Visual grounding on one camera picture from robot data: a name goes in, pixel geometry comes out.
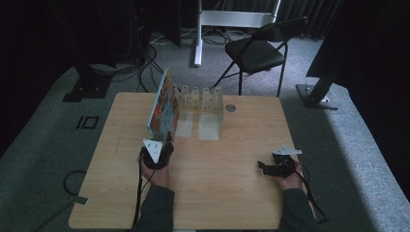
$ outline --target sleeve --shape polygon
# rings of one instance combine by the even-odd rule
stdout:
[[[319,232],[322,231],[308,204],[308,197],[300,188],[283,192],[283,210],[279,232]]]
[[[141,206],[141,217],[131,232],[171,232],[174,195],[169,188],[151,186]]]

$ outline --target person's arm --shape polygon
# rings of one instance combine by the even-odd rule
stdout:
[[[297,164],[296,171],[302,166]],[[283,191],[283,209],[280,219],[280,232],[318,232],[322,231],[308,204],[308,197],[302,190],[302,179],[293,173],[287,178],[274,177]]]
[[[148,169],[142,163],[142,174],[151,187],[141,205],[141,217],[132,232],[167,232],[173,229],[174,191],[169,189],[169,165],[161,170]]]

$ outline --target hand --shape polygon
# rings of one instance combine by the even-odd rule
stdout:
[[[164,188],[169,187],[169,162],[168,164],[160,170],[149,169],[145,163],[142,161],[142,175],[150,181],[153,186],[160,186]]]
[[[299,163],[295,163],[295,164],[296,164],[296,171],[298,173],[301,173],[302,166]],[[302,179],[296,173],[292,173],[287,178],[276,176],[274,177],[274,179],[278,182],[282,190],[302,188]]]

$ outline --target chair leg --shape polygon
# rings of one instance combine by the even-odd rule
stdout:
[[[280,94],[280,88],[281,88],[281,82],[282,82],[282,80],[283,80],[283,73],[284,73],[284,66],[285,66],[285,64],[286,64],[286,63],[283,63],[283,64],[282,64],[282,68],[281,68],[281,71],[280,71],[280,79],[279,79],[279,87],[278,87],[277,98],[279,97],[279,94]]]
[[[239,93],[238,95],[242,95],[242,70],[239,70]]]
[[[220,76],[220,78],[218,79],[218,81],[214,84],[213,87],[217,87],[217,85],[220,83],[221,80],[227,78],[228,76],[225,76],[229,70],[232,68],[232,66],[235,64],[235,62],[232,61],[232,63],[229,65],[229,67],[225,70],[225,72],[223,72],[223,75]]]

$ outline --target colorful book cover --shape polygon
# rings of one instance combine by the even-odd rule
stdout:
[[[148,131],[152,140],[160,141],[164,145],[168,134],[175,138],[179,119],[178,102],[171,79],[169,69],[163,72],[157,96],[153,103],[150,118],[148,119]]]

